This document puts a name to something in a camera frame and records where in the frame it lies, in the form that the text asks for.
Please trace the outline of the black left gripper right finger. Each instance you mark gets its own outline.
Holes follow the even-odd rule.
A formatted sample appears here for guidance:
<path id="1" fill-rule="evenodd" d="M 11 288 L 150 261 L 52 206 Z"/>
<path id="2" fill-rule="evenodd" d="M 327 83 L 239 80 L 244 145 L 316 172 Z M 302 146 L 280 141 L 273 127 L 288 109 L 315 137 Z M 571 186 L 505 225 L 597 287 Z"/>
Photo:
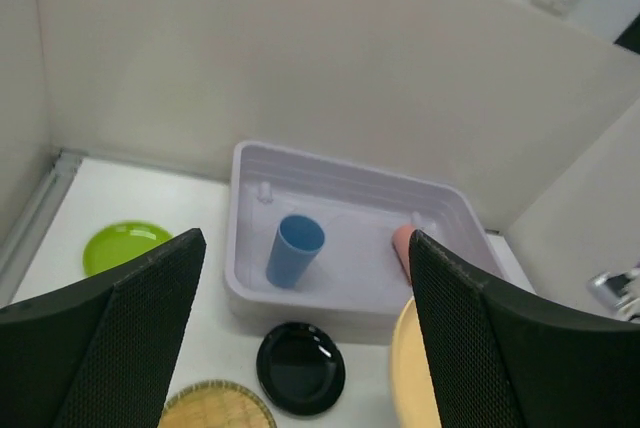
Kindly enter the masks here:
<path id="1" fill-rule="evenodd" d="M 534 295 L 420 230 L 409 260 L 442 426 L 638 426 L 638 324 Z"/>

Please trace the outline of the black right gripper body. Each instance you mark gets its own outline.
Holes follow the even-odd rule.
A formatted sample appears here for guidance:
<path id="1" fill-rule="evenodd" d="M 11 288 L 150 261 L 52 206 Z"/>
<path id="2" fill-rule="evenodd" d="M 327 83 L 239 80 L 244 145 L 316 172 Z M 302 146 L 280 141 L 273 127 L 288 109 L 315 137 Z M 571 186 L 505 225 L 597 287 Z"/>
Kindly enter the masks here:
<path id="1" fill-rule="evenodd" d="M 614 274 L 602 272 L 587 282 L 587 289 L 613 316 L 620 321 L 639 320 L 639 291 L 633 283 L 639 279 L 639 264 Z"/>

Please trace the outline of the blue plastic cup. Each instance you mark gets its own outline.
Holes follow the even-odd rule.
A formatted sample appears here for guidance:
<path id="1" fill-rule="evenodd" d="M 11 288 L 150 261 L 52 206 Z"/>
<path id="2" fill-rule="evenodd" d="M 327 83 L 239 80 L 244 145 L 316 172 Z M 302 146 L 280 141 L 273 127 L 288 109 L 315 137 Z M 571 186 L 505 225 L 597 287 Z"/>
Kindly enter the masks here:
<path id="1" fill-rule="evenodd" d="M 326 235 L 312 218 L 292 214 L 278 227 L 266 267 L 267 280 L 274 286 L 292 289 L 324 247 Z"/>

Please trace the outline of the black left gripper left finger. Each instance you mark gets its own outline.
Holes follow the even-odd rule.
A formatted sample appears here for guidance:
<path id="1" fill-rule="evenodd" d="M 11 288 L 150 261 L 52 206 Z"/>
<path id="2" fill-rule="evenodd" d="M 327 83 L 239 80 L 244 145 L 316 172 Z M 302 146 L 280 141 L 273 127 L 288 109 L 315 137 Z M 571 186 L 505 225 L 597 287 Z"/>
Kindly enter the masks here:
<path id="1" fill-rule="evenodd" d="M 4 427 L 155 427 L 204 264 L 192 228 L 1 310 Z"/>

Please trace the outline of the green plastic plate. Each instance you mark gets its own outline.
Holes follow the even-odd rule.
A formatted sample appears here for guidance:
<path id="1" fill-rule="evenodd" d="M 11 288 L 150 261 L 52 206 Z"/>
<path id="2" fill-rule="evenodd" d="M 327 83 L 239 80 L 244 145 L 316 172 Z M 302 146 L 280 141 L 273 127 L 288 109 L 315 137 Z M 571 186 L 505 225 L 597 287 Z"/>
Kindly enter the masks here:
<path id="1" fill-rule="evenodd" d="M 86 277 L 100 274 L 172 238 L 166 229 L 150 222 L 127 220 L 108 225 L 96 232 L 84 247 L 84 274 Z"/>

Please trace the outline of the orange plastic plate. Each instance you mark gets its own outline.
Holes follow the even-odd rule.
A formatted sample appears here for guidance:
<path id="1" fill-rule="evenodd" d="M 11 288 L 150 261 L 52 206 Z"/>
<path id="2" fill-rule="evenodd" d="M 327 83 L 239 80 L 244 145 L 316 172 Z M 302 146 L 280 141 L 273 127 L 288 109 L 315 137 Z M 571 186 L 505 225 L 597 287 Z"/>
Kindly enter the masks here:
<path id="1" fill-rule="evenodd" d="M 401 427 L 440 427 L 426 351 L 411 298 L 396 322 L 390 345 L 390 387 Z"/>

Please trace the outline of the pink plastic cup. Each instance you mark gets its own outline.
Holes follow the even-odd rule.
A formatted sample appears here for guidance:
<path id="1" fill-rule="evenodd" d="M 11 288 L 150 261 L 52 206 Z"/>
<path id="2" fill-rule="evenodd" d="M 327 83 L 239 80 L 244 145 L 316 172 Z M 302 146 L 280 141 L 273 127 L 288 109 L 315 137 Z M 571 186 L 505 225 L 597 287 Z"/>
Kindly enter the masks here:
<path id="1" fill-rule="evenodd" d="M 397 228 L 392 236 L 392 245 L 401 263 L 404 274 L 409 284 L 412 284 L 409 259 L 409 244 L 413 232 L 416 228 L 411 225 L 403 225 Z"/>

